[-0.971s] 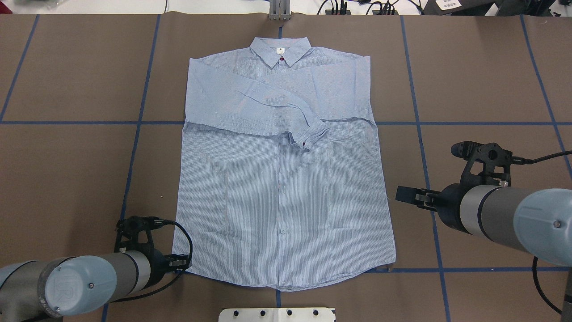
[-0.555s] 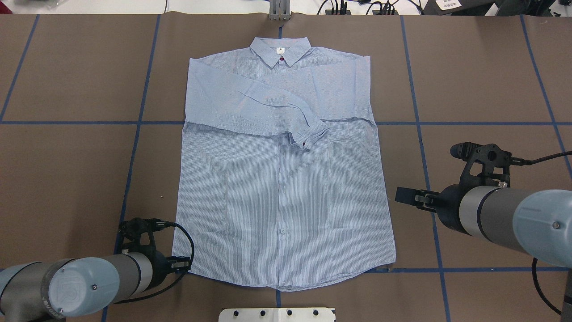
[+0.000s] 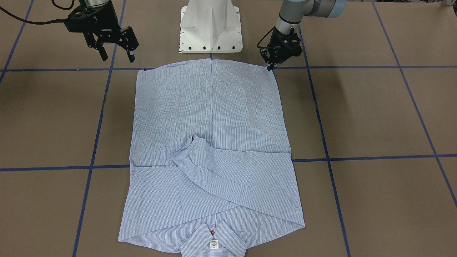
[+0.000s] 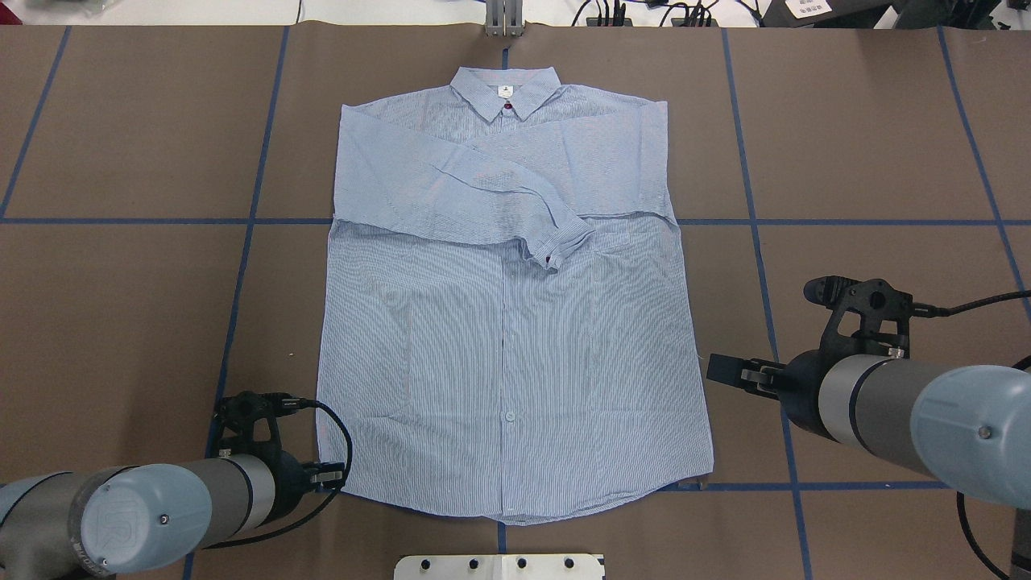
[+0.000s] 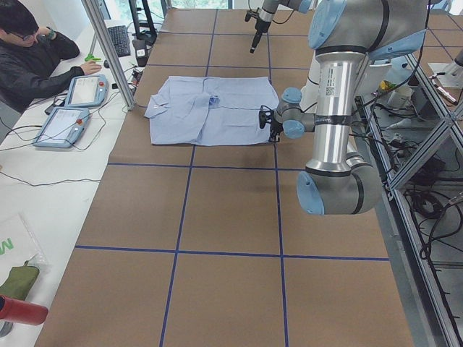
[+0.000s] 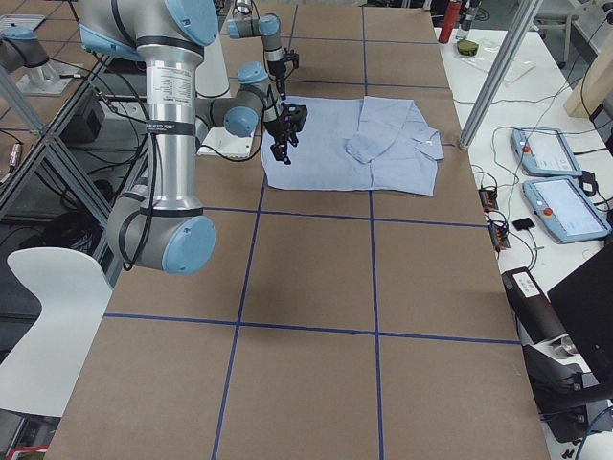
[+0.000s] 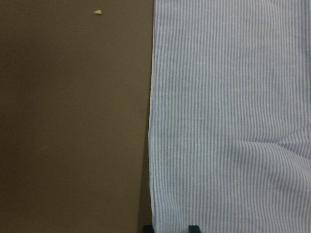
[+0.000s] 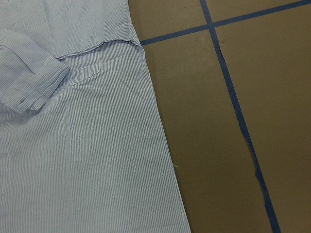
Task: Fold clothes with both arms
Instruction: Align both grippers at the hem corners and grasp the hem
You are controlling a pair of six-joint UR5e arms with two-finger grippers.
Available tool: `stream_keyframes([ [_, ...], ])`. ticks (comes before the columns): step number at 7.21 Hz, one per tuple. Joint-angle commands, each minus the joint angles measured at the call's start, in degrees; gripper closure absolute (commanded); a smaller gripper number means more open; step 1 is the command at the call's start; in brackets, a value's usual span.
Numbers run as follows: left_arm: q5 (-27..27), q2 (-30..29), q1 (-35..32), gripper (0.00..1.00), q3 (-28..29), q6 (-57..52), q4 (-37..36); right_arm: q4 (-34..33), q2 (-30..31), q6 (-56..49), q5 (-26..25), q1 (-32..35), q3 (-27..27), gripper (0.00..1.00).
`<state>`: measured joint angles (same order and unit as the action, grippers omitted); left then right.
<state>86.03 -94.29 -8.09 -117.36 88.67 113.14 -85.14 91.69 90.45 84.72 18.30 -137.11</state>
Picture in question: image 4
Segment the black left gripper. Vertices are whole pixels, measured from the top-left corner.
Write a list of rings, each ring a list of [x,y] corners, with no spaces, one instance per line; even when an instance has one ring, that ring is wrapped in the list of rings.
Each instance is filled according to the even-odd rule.
[[[281,462],[281,493],[303,496],[319,491],[335,491],[346,485],[348,462]]]

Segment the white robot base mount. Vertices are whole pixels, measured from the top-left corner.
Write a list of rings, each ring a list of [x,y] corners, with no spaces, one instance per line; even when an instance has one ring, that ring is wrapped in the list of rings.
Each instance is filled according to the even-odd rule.
[[[602,555],[588,553],[412,555],[394,579],[605,579]]]

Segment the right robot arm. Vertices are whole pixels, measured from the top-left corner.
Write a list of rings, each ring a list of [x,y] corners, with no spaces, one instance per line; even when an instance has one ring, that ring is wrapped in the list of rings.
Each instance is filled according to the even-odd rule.
[[[1020,368],[944,367],[814,351],[787,364],[714,354],[711,381],[777,401],[792,425],[936,478],[965,500],[1016,511],[1008,579],[1029,576],[1030,377]]]

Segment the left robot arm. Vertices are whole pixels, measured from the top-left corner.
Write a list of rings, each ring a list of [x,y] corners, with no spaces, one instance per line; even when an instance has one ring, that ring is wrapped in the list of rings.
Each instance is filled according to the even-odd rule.
[[[107,579],[230,547],[315,491],[338,492],[344,462],[238,453],[169,465],[55,471],[2,485],[4,579]]]

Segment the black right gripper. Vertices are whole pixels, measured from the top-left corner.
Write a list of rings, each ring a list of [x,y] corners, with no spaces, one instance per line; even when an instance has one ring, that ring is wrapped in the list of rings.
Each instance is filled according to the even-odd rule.
[[[707,378],[781,404],[802,404],[814,401],[822,363],[818,354],[800,354],[787,363],[712,354],[707,363]]]

